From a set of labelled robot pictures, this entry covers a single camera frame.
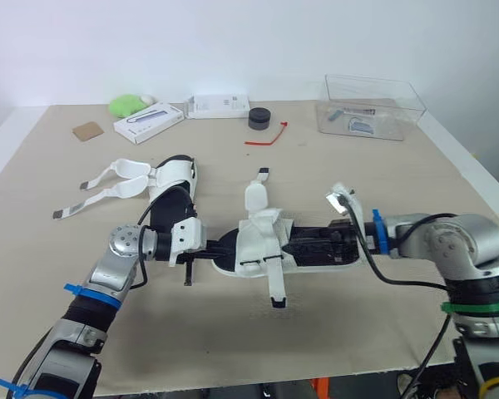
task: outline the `green ring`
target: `green ring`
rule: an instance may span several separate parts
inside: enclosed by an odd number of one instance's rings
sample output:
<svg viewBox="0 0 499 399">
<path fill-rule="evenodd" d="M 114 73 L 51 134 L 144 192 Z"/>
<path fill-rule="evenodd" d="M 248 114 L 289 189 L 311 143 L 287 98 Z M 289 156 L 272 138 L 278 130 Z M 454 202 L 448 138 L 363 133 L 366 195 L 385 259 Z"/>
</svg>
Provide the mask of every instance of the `green ring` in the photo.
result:
<svg viewBox="0 0 499 399">
<path fill-rule="evenodd" d="M 499 303 L 489 303 L 486 305 L 465 305 L 461 303 L 444 302 L 440 308 L 445 313 L 490 313 L 499 312 Z"/>
</svg>

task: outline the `cardboard square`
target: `cardboard square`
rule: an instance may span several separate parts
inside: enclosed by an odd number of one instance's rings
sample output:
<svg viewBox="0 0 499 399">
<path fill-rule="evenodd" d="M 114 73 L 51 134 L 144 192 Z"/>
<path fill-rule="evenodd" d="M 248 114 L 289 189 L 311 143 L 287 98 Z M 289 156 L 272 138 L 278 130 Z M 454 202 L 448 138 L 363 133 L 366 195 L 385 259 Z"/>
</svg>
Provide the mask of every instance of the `cardboard square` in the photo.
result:
<svg viewBox="0 0 499 399">
<path fill-rule="evenodd" d="M 72 133 L 76 135 L 79 141 L 87 141 L 92 137 L 102 134 L 103 130 L 96 122 L 87 122 L 85 125 L 72 129 Z"/>
</svg>

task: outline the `blue tape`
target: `blue tape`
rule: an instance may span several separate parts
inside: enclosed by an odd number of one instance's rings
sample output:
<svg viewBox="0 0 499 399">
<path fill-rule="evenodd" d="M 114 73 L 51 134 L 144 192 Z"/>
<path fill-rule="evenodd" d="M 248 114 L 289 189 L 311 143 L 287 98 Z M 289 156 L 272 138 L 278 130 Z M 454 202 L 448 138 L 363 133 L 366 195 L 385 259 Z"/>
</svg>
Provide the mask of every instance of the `blue tape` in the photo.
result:
<svg viewBox="0 0 499 399">
<path fill-rule="evenodd" d="M 115 299 L 105 293 L 98 293 L 97 291 L 83 288 L 81 285 L 65 284 L 64 288 L 74 295 L 81 295 L 82 297 L 97 299 L 98 301 L 107 303 L 108 305 L 111 305 L 116 309 L 120 309 L 120 307 L 122 306 L 122 302 L 120 302 L 118 299 Z"/>
<path fill-rule="evenodd" d="M 373 222 L 375 223 L 375 230 L 377 231 L 377 238 L 379 242 L 379 251 L 381 254 L 388 255 L 390 251 L 388 251 L 388 237 L 386 235 L 386 227 L 383 223 L 383 218 L 379 214 L 379 209 L 373 210 Z"/>
<path fill-rule="evenodd" d="M 0 386 L 12 391 L 15 399 L 22 399 L 23 397 L 28 397 L 30 395 L 44 395 L 45 397 L 55 397 L 56 399 L 68 399 L 61 393 L 45 391 L 42 389 L 29 389 L 26 384 L 15 385 L 12 382 L 3 380 L 2 378 L 0 378 Z"/>
</svg>

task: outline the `beige table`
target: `beige table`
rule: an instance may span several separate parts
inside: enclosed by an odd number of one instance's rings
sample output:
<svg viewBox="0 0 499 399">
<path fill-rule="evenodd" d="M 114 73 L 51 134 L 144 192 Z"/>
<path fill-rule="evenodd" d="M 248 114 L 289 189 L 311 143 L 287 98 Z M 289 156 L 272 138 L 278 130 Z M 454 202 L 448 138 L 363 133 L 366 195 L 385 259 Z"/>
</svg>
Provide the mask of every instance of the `beige table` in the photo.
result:
<svg viewBox="0 0 499 399">
<path fill-rule="evenodd" d="M 211 239 L 245 217 L 244 189 L 268 166 L 269 202 L 297 225 L 327 225 L 337 215 L 324 198 L 341 181 L 356 189 L 364 212 L 474 212 L 496 216 L 418 129 L 404 142 L 323 135 L 314 104 L 266 104 L 267 132 L 244 120 L 183 121 L 142 145 L 112 131 L 105 106 L 54 106 L 0 175 L 0 377 L 11 378 L 38 338 L 64 314 L 80 283 L 105 251 L 118 224 L 136 221 L 146 197 L 86 209 L 62 221 L 52 211 L 87 197 L 78 185 L 119 157 L 156 164 L 193 155 L 200 180 L 195 202 Z M 81 143 L 72 127 L 96 121 L 106 132 Z M 289 127 L 271 147 L 244 145 Z M 423 261 L 377 257 L 393 278 L 440 281 Z M 368 267 L 341 273 L 288 275 L 289 307 L 269 305 L 265 279 L 223 276 L 195 264 L 148 264 L 150 282 L 131 292 L 117 314 L 100 358 L 96 394 L 164 391 L 250 382 L 336 376 L 416 367 L 444 315 L 445 298 L 430 288 L 388 286 Z M 450 362 L 451 332 L 432 362 Z M 4 390 L 0 388 L 0 397 Z"/>
</svg>

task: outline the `white package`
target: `white package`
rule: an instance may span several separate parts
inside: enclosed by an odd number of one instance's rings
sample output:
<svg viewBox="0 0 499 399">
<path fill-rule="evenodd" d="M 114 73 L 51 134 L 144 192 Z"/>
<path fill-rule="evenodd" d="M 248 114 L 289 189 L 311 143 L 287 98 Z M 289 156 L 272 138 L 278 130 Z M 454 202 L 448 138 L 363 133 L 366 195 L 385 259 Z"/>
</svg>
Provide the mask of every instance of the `white package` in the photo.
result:
<svg viewBox="0 0 499 399">
<path fill-rule="evenodd" d="M 245 94 L 192 96 L 186 102 L 189 119 L 247 118 L 250 103 Z"/>
<path fill-rule="evenodd" d="M 133 144 L 140 144 L 185 119 L 183 111 L 164 102 L 139 111 L 113 124 L 115 131 Z"/>
</svg>

